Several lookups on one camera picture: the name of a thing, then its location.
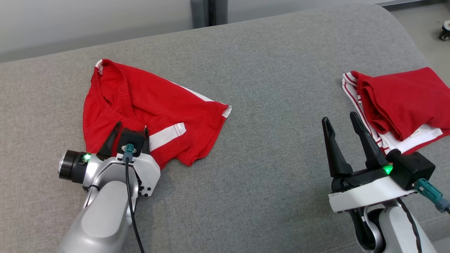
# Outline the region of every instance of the folded clothes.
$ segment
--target folded clothes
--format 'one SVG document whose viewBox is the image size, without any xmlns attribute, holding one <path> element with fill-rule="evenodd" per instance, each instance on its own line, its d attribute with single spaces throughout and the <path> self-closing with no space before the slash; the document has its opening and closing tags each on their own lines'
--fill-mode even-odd
<svg viewBox="0 0 450 253">
<path fill-rule="evenodd" d="M 409 154 L 450 134 L 450 89 L 430 68 L 379 77 L 352 71 L 342 88 L 385 153 Z"/>
<path fill-rule="evenodd" d="M 148 128 L 151 155 L 161 169 L 172 158 L 191 166 L 208 155 L 230 112 L 231 106 L 162 77 L 103 59 L 84 105 L 86 151 L 97 153 L 120 121 L 133 131 Z"/>
</svg>

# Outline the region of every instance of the gray sofa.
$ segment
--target gray sofa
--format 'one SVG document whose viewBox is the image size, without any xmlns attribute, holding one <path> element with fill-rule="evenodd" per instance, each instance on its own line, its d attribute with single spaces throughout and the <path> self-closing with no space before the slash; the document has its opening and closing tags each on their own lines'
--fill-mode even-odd
<svg viewBox="0 0 450 253">
<path fill-rule="evenodd" d="M 138 67 L 231 104 L 211 153 L 169 162 L 137 226 L 146 252 L 361 252 L 346 213 L 328 203 L 321 119 L 347 161 L 364 153 L 341 75 L 428 65 L 403 27 L 376 5 L 344 5 L 165 34 L 0 64 L 0 252 L 54 252 L 86 196 L 58 178 L 67 149 L 84 150 L 83 102 L 102 58 Z M 450 194 L 444 138 L 420 150 Z M 450 216 L 405 199 L 431 239 Z M 123 252 L 138 252 L 130 230 Z"/>
</svg>

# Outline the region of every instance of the white trim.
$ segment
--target white trim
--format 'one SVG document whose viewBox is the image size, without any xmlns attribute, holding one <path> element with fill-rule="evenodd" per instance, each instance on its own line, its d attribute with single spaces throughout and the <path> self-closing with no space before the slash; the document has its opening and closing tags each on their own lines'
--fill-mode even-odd
<svg viewBox="0 0 450 253">
<path fill-rule="evenodd" d="M 345 79 L 350 85 L 356 87 L 357 80 L 355 77 L 351 74 L 351 72 L 345 73 L 342 75 L 343 79 Z"/>
<path fill-rule="evenodd" d="M 99 60 L 95 67 L 99 69 L 100 75 L 103 75 L 103 59 Z"/>
<path fill-rule="evenodd" d="M 380 134 L 380 137 L 383 139 L 383 143 L 386 143 L 389 150 L 398 149 L 403 153 L 417 145 L 434 140 L 442 135 L 442 130 L 440 128 L 431 127 L 427 124 L 421 125 L 416 131 L 419 131 L 419 134 L 416 134 L 415 136 L 412 135 L 403 141 L 396 140 L 390 131 L 384 135 Z"/>
<path fill-rule="evenodd" d="M 183 88 L 183 89 L 185 89 L 185 90 L 187 90 L 187 91 L 189 91 L 190 93 L 196 95 L 197 97 L 201 98 L 201 99 L 202 99 L 203 101 L 205 101 L 205 102 L 215 102 L 214 100 L 212 100 L 212 99 L 210 99 L 210 98 L 207 98 L 207 97 L 203 96 L 202 94 L 199 94 L 199 93 L 197 93 L 197 92 L 195 92 L 195 91 L 193 91 L 193 90 L 190 90 L 190 89 L 188 89 L 188 88 L 186 88 L 186 87 L 183 87 L 183 86 L 181 86 L 181 85 L 179 85 L 179 84 L 176 84 L 176 83 L 174 83 L 174 82 L 172 82 L 172 81 L 170 81 L 170 80 L 168 80 L 168 81 L 171 82 L 171 83 L 173 83 L 173 84 L 175 84 L 175 85 L 180 86 L 181 88 Z M 230 113 L 231 113 L 231 109 L 232 109 L 232 108 L 231 108 L 231 105 L 229 105 L 229 106 L 227 107 L 227 109 L 222 113 L 222 116 L 225 117 L 225 118 L 228 118 L 228 116 L 229 116 Z"/>
<path fill-rule="evenodd" d="M 230 113 L 231 113 L 231 105 L 229 105 L 229 106 L 227 107 L 227 109 L 224 111 L 224 113 L 222 113 L 222 117 L 228 118 L 228 116 L 230 115 Z"/>
<path fill-rule="evenodd" d="M 360 116 L 364 126 L 369 130 L 370 135 L 372 136 L 372 138 L 374 140 L 379 140 L 380 136 L 378 135 L 378 133 L 375 131 L 375 129 L 370 124 L 368 124 L 366 122 L 365 115 L 362 114 L 362 113 L 364 113 L 364 111 L 362 109 L 362 106 L 360 106 L 359 104 L 357 104 L 355 102 L 356 101 L 356 97 L 357 97 L 356 87 L 351 85 L 350 83 L 348 83 L 346 81 L 345 74 L 343 76 L 344 76 L 344 78 L 342 79 L 342 89 L 344 90 L 345 94 L 347 94 L 348 98 L 350 98 L 351 103 L 356 108 L 356 112 Z M 383 145 L 383 142 L 380 141 L 378 143 L 378 146 L 381 147 L 382 145 Z"/>
<path fill-rule="evenodd" d="M 178 136 L 182 136 L 186 132 L 184 123 L 177 123 L 173 126 L 164 128 L 163 130 L 152 134 L 150 139 L 150 151 L 153 151 L 175 139 Z"/>
<path fill-rule="evenodd" d="M 175 85 L 180 86 L 181 88 L 183 88 L 183 89 L 185 89 L 185 90 L 187 90 L 187 91 L 189 91 L 190 93 L 192 93 L 192 94 L 196 95 L 197 97 L 201 98 L 203 101 L 206 101 L 206 102 L 213 102 L 213 101 L 214 101 L 214 100 L 209 99 L 209 98 L 203 96 L 202 94 L 199 94 L 199 93 L 197 93 L 197 92 L 195 92 L 195 91 L 193 91 L 193 90 L 190 90 L 190 89 L 188 89 L 188 88 L 186 88 L 186 87 L 183 87 L 183 86 L 181 86 L 181 85 L 179 85 L 179 84 L 176 84 L 176 83 L 174 83 L 174 82 L 172 82 L 172 81 L 170 81 L 170 80 L 168 80 L 168 81 L 171 82 L 171 83 L 173 83 L 173 84 L 175 84 Z"/>
</svg>

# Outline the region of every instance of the cable connector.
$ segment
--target cable connector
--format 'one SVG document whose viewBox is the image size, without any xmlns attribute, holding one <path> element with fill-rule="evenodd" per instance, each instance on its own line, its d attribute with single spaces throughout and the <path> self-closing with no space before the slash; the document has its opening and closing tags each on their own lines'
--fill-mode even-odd
<svg viewBox="0 0 450 253">
<path fill-rule="evenodd" d="M 135 152 L 135 147 L 133 146 L 133 144 L 128 143 L 125 146 L 125 149 L 123 150 L 123 161 L 126 161 L 126 159 L 128 158 L 128 162 L 130 163 L 131 161 L 133 161 L 133 153 Z"/>
<path fill-rule="evenodd" d="M 434 206 L 440 212 L 445 212 L 450 209 L 450 202 L 443 198 L 443 194 L 436 189 L 428 180 L 421 178 L 417 180 L 414 185 L 414 189 L 418 191 L 420 194 L 425 196 L 427 199 L 433 202 Z"/>
</svg>

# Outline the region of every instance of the floor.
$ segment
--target floor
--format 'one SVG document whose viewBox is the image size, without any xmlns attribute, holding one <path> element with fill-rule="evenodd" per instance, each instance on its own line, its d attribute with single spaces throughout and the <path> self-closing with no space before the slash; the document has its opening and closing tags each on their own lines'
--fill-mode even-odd
<svg viewBox="0 0 450 253">
<path fill-rule="evenodd" d="M 450 20 L 450 1 L 391 13 L 405 27 L 438 76 L 450 86 L 450 40 L 438 39 L 442 23 Z"/>
</svg>

